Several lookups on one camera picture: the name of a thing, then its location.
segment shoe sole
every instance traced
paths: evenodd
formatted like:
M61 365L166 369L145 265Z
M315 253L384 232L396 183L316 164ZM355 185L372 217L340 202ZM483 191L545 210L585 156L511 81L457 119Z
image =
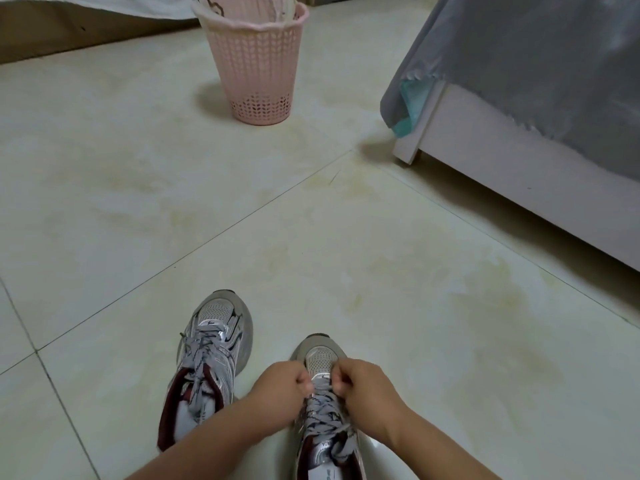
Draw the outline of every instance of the shoe sole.
M327 347L338 355L338 358L347 358L347 354L344 353L340 346L336 344L329 335L325 333L312 333L296 347L291 356L291 360L304 363L309 351L315 347Z
M240 374L246 367L246 364L249 362L249 357L251 357L251 350L253 348L253 319L251 318L251 313L249 313L249 308L244 304L244 301L240 299L236 292L233 290L217 290L213 291L208 297L204 298L203 302L196 308L196 311L201 309L204 304L215 298L224 298L229 300L231 304L233 304L234 309L236 311L236 315L242 315L244 318L244 330L243 330L243 343L240 347L240 354L238 354L238 360L236 363L236 376Z

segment white furniture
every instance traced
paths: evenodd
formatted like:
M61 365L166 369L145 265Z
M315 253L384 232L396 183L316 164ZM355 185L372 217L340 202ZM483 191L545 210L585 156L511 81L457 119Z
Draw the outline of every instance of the white furniture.
M517 126L442 81L394 155L411 164L419 150L640 271L640 182Z

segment white cloth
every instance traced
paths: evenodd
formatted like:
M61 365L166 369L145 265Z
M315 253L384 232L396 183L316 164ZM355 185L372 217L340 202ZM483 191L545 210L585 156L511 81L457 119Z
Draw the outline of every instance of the white cloth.
M191 11L191 0L37 0L69 2L89 8L100 8L108 11L125 13L126 15L144 16L146 18L170 18L183 20L195 18Z

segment shoe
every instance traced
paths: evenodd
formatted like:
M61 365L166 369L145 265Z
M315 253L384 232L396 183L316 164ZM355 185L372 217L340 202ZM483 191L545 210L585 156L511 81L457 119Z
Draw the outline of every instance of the shoe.
M293 360L304 363L316 391L296 424L299 435L294 480L366 480L356 430L332 391L331 369L346 355L328 335L309 335Z
M196 308L181 336L178 370L158 428L160 451L233 401L234 379L251 355L251 314L233 291L214 291Z

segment tile floor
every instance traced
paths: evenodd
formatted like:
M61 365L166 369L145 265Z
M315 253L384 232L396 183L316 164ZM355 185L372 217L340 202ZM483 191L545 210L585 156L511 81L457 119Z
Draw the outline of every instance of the tile floor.
M270 128L230 117L199 30L0 66L3 478L152 458L178 332L221 287L255 320L237 395L324 331L505 478L640 477L639 275L390 156L378 102L433 4L314 9ZM283 447L235 478L283 478ZM412 478L363 448L373 480Z

